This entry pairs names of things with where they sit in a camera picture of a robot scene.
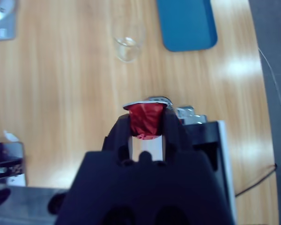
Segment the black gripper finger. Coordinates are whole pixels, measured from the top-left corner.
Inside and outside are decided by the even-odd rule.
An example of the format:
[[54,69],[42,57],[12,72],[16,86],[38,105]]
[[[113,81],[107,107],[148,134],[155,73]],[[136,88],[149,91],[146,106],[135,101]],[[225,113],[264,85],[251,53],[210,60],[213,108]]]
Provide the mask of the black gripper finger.
[[191,136],[174,111],[163,110],[159,133],[165,139],[164,161],[172,162],[177,152],[194,151]]
[[134,164],[130,122],[129,114],[120,116],[104,138],[101,155],[106,162]]

